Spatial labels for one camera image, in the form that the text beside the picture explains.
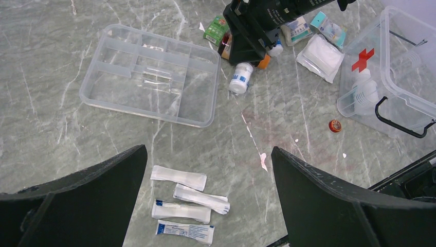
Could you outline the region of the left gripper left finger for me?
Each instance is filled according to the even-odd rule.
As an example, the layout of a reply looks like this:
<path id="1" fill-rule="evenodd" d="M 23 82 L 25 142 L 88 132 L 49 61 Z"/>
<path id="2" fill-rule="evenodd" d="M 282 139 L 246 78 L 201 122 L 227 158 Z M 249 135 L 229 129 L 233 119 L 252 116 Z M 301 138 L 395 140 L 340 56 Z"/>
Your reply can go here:
<path id="1" fill-rule="evenodd" d="M 147 165 L 144 145 L 62 178 L 1 193 L 1 246 L 122 246 Z"/>

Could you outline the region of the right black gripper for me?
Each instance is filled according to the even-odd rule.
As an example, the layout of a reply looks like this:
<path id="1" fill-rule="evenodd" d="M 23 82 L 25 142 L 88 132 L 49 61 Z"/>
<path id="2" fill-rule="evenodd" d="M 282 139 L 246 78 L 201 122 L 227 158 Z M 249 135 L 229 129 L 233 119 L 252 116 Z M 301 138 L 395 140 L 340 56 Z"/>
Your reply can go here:
<path id="1" fill-rule="evenodd" d="M 307 1 L 232 1 L 224 11 L 232 36 L 229 62 L 258 65 L 267 55 L 269 31 L 307 13 Z"/>

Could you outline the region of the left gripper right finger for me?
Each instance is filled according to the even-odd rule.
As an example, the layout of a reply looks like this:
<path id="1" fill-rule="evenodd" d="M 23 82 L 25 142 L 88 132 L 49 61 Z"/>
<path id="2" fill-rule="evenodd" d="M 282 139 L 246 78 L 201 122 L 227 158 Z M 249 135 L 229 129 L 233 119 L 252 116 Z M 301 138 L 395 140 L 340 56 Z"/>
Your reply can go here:
<path id="1" fill-rule="evenodd" d="M 272 153 L 287 234 L 274 246 L 435 246 L 435 203 L 362 188 Z"/>

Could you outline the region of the small white pill bottle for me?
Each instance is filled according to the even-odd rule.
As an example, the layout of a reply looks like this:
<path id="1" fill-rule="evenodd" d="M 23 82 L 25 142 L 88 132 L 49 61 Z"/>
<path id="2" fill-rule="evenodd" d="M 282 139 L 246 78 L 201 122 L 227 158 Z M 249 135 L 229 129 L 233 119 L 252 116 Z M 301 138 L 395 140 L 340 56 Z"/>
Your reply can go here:
<path id="1" fill-rule="evenodd" d="M 253 69 L 254 67 L 250 63 L 239 63 L 230 80 L 229 90 L 236 94 L 244 94 L 247 91 Z"/>

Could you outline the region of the teal striped packet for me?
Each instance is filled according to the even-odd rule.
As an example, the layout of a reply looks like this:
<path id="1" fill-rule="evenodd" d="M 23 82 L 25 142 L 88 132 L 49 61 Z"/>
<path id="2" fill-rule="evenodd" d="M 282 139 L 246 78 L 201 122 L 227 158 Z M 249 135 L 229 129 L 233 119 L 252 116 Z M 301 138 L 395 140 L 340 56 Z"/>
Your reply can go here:
<path id="1" fill-rule="evenodd" d="M 285 37 L 287 46 L 294 46 L 298 42 L 313 35 L 308 23 L 302 16 L 292 22 L 281 25 L 280 28 Z"/>

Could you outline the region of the teal carded blister pack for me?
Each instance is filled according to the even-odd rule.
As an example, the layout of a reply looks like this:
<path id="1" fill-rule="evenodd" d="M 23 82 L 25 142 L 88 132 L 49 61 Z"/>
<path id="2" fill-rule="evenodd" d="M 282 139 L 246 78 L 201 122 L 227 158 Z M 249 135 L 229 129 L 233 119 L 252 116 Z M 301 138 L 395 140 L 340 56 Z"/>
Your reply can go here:
<path id="1" fill-rule="evenodd" d="M 340 50 L 343 49 L 343 45 L 347 35 L 347 29 L 337 25 L 330 18 L 326 16 L 322 11 L 318 12 L 310 25 L 316 28 L 325 38 L 335 45 Z"/>

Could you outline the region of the large white bottle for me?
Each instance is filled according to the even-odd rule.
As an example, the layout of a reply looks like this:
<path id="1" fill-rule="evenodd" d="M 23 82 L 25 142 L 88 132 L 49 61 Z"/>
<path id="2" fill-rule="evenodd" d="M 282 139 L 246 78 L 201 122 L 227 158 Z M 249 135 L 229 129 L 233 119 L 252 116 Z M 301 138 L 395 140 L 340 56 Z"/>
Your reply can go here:
<path id="1" fill-rule="evenodd" d="M 371 79 L 369 69 L 364 69 L 356 76 L 354 89 L 354 111 L 360 116 L 373 114 L 375 105 L 379 102 L 377 83 Z"/>

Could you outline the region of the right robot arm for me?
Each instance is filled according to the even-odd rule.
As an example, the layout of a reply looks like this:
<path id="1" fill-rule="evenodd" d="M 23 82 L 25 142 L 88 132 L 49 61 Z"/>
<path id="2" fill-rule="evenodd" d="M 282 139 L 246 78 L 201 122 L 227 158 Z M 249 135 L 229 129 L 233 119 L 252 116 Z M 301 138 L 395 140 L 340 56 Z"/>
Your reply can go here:
<path id="1" fill-rule="evenodd" d="M 333 0 L 232 1 L 223 11 L 232 44 L 229 63 L 257 63 L 279 38 L 280 27 Z"/>

